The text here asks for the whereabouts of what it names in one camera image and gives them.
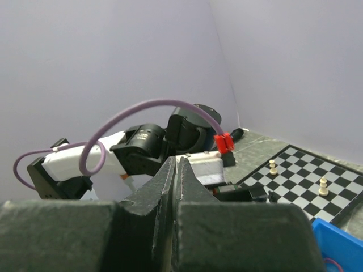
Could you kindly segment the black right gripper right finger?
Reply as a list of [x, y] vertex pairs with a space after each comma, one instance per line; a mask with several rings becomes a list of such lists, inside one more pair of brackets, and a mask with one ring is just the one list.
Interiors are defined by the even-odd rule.
[[324, 271], [311, 223], [296, 205], [221, 202], [189, 161], [175, 185], [179, 271]]

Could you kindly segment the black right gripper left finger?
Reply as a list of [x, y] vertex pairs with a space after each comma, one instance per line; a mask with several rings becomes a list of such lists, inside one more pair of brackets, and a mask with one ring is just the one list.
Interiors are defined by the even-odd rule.
[[2, 271], [170, 271], [176, 160], [121, 202], [6, 201]]

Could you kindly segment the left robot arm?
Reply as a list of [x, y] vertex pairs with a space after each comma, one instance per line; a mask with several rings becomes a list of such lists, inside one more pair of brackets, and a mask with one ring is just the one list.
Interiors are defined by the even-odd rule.
[[[158, 106], [174, 111], [166, 127], [143, 124], [108, 135], [127, 117]], [[224, 169], [235, 165], [234, 143], [243, 129], [231, 133], [221, 128], [221, 116], [212, 108], [172, 99], [148, 100], [120, 112], [87, 142], [61, 139], [27, 166], [32, 189], [42, 199], [95, 199], [91, 177], [114, 173], [131, 186], [133, 176], [154, 176], [169, 157], [189, 160], [206, 188], [225, 185]]]

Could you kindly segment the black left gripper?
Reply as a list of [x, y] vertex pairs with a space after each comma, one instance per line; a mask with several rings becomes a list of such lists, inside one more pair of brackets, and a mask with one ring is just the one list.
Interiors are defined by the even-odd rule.
[[[168, 120], [166, 139], [176, 150], [176, 156], [194, 154], [205, 151], [219, 151], [214, 146], [215, 130], [201, 116], [187, 108], [176, 107]], [[226, 150], [222, 155], [223, 170], [236, 166], [232, 150]], [[246, 188], [233, 188], [232, 183], [206, 187], [220, 201], [265, 202], [268, 197], [261, 185], [249, 185]]]

